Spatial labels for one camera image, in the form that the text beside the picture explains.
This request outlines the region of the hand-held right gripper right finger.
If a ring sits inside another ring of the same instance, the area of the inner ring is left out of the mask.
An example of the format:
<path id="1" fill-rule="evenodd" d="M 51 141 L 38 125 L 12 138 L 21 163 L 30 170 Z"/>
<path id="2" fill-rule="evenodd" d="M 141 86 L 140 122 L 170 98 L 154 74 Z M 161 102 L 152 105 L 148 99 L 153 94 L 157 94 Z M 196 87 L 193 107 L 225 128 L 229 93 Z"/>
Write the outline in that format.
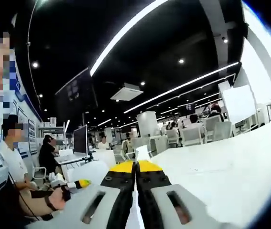
<path id="1" fill-rule="evenodd" d="M 137 162 L 138 204 L 147 229 L 235 229 L 219 222 L 206 205 L 179 184 L 171 184 L 161 167 L 147 160 Z"/>

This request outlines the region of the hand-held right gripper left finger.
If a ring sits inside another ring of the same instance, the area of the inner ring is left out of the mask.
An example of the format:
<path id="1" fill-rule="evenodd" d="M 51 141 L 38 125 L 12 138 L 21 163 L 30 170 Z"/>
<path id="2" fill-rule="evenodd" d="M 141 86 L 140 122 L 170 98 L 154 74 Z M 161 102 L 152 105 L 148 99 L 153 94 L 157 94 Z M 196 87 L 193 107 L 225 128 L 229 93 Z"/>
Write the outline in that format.
<path id="1" fill-rule="evenodd" d="M 71 195 L 64 210 L 49 221 L 36 221 L 28 229 L 124 229 L 132 207 L 135 163 L 111 168 L 99 185 L 90 184 Z"/>

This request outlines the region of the person's left hand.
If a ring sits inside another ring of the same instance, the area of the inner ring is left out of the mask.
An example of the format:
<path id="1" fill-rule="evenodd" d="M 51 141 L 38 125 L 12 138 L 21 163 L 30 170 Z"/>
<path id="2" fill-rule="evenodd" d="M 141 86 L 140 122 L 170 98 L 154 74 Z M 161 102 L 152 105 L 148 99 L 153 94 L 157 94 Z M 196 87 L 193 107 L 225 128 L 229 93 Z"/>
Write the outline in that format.
<path id="1" fill-rule="evenodd" d="M 61 186 L 54 189 L 51 195 L 44 199 L 52 211 L 63 210 L 66 202 L 70 199 L 70 191 L 67 186 Z"/>

